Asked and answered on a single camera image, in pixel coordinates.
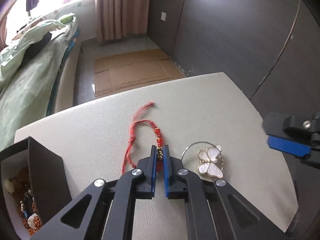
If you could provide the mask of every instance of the gray wall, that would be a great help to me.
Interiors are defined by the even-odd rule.
[[[250,97],[274,65],[299,0],[185,0],[173,58],[190,75],[224,72]]]
[[[262,117],[320,110],[320,29],[304,3],[282,56],[251,102]]]

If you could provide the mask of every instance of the floor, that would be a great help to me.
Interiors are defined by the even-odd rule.
[[[83,41],[76,70],[73,105],[76,106],[95,99],[92,86],[94,84],[94,60],[115,54],[158,48],[147,36],[115,41],[104,46],[100,46],[96,39]]]

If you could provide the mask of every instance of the red string bracelet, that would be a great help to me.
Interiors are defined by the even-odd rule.
[[[163,139],[162,139],[162,135],[160,132],[160,129],[156,126],[156,124],[148,119],[143,119],[143,120],[139,120],[137,121],[138,117],[140,115],[142,115],[149,107],[154,106],[153,102],[149,102],[146,105],[142,106],[132,117],[132,123],[130,125],[129,128],[129,141],[128,141],[128,147],[124,153],[124,160],[122,163],[122,169],[121,172],[122,174],[125,173],[125,166],[127,164],[127,162],[133,167],[136,168],[137,165],[135,163],[132,162],[131,159],[131,148],[132,145],[134,143],[134,140],[136,139],[135,133],[134,133],[134,127],[138,124],[138,123],[148,123],[152,128],[153,131],[155,132],[156,136],[157,136],[157,167],[156,170],[160,171],[162,169],[162,158],[163,158]]]

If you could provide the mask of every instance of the silver screw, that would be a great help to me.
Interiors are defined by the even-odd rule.
[[[226,185],[226,181],[224,179],[217,179],[216,184],[219,187],[224,187]]]
[[[131,171],[132,175],[139,176],[142,173],[142,170],[140,169],[134,169]]]
[[[96,179],[95,182],[93,183],[96,187],[101,187],[104,184],[103,179]]]
[[[180,169],[180,170],[178,170],[178,174],[181,175],[181,176],[187,175],[188,174],[188,170]]]
[[[309,129],[309,128],[311,127],[311,122],[310,122],[310,120],[304,121],[303,127],[304,127],[305,129]]]

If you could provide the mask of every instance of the white butterfly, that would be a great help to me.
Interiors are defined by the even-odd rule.
[[[210,177],[216,177],[218,179],[223,178],[223,158],[221,156],[221,145],[216,147],[210,147],[206,151],[198,151],[198,157],[200,159],[200,165],[198,171],[200,174],[207,174]]]

